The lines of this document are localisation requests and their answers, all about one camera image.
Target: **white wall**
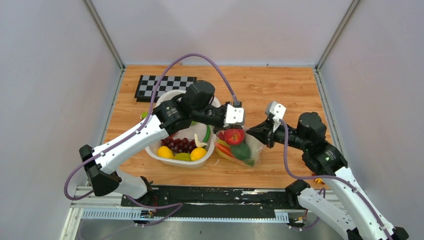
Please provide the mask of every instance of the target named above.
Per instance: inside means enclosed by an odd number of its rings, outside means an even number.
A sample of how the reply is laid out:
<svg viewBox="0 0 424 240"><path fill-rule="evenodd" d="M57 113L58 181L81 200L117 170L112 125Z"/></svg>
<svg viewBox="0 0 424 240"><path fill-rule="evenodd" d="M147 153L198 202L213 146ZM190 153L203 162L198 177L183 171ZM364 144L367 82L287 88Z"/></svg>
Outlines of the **white wall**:
<svg viewBox="0 0 424 240"><path fill-rule="evenodd" d="M119 74L82 1L0 2L0 239L59 238Z"/></svg>
<svg viewBox="0 0 424 240"><path fill-rule="evenodd" d="M125 64L318 63L351 0L92 0ZM197 58L185 64L206 64Z"/></svg>
<svg viewBox="0 0 424 240"><path fill-rule="evenodd" d="M363 0L325 63L342 147L377 207L410 239L424 213L424 2Z"/></svg>

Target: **transparent bag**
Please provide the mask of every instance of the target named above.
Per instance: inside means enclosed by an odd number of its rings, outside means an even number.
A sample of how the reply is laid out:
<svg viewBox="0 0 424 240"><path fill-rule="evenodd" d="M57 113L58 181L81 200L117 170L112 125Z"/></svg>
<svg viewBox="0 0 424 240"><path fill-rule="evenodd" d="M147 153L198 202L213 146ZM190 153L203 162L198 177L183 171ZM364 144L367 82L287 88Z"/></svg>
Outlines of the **transparent bag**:
<svg viewBox="0 0 424 240"><path fill-rule="evenodd" d="M265 145L247 134L246 130L231 128L219 131L214 142L215 151L225 159L253 167L259 164Z"/></svg>

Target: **white arm segment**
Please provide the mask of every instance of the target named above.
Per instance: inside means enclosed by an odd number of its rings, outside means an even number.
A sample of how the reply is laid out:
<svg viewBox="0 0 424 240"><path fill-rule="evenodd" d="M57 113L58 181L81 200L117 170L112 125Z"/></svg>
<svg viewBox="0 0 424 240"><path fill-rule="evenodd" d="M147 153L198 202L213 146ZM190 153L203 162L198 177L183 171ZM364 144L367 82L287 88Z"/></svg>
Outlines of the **white arm segment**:
<svg viewBox="0 0 424 240"><path fill-rule="evenodd" d="M356 228L349 214L334 206L310 187L300 192L297 200L302 207L312 211L330 225L344 240L348 240L347 230Z"/></svg>
<svg viewBox="0 0 424 240"><path fill-rule="evenodd" d="M349 167L343 167L335 172L335 175L341 179L349 181L357 190L364 195L364 197L370 202L372 207L375 209L375 212L380 217L381 221L384 224L384 227L387 228L387 231L390 235L393 235L393 224L391 224L387 219L377 210L374 204L365 194L364 190L359 186L357 180L355 179L352 171ZM341 204L343 204L344 209L350 214L352 220L355 222L357 229L360 233L360 236L364 240L386 240L387 236L380 225L377 223L376 218L373 213L369 210L364 201L346 184L341 181L324 178L324 182L330 186L331 190L336 194Z"/></svg>
<svg viewBox="0 0 424 240"><path fill-rule="evenodd" d="M143 121L110 142L95 147L93 149L93 156L135 132L142 123ZM122 179L118 188L115 189L114 192L128 195L134 199L139 199L147 192L146 184L140 177L135 177L119 170L119 166L150 144L169 136L167 131L165 129L161 129L159 125L161 125L161 122L156 115L150 116L148 123L142 130L139 131L138 134L135 134L121 145L95 159L96 164L101 164L100 170L102 172L111 174L116 171L118 177Z"/></svg>

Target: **gray floor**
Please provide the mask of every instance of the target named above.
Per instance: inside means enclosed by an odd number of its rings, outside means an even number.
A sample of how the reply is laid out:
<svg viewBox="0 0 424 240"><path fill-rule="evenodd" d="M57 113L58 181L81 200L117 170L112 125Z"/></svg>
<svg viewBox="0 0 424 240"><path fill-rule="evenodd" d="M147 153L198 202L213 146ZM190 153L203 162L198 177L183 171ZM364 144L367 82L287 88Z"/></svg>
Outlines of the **gray floor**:
<svg viewBox="0 0 424 240"><path fill-rule="evenodd" d="M312 223L315 216L308 215ZM99 240L123 227L133 225L128 220L83 220L80 238ZM327 224L320 221L313 229L297 232L282 223L225 223L166 221L145 228L131 227L108 240L342 240Z"/></svg>

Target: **wooden tabletop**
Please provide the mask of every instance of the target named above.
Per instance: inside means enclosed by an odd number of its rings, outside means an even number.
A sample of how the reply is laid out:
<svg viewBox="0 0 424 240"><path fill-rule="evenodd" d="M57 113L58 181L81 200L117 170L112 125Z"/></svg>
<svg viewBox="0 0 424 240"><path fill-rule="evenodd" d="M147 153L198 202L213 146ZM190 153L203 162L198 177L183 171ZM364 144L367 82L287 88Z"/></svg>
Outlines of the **wooden tabletop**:
<svg viewBox="0 0 424 240"><path fill-rule="evenodd" d="M106 142L139 123L142 112L148 111L147 102L136 102L134 98L140 75L161 75L165 68L156 65L127 67L108 126ZM317 112L326 123L312 68L223 66L221 70L237 98L242 101L246 127L263 122L266 119L265 109L272 101L287 108L284 120L292 127L296 127L299 115L304 112ZM167 75L206 80L215 86L215 97L221 104L232 99L223 80L211 66L177 65ZM298 176L311 176L312 172L301 156L300 150L289 148L290 170ZM202 168L188 169L166 165L143 150L122 164L120 169L134 176L144 176L155 185L284 188L294 181L284 170L283 145L265 148L260 157L259 165L249 167L223 159L214 152ZM309 183L314 188L322 187L311 181Z"/></svg>

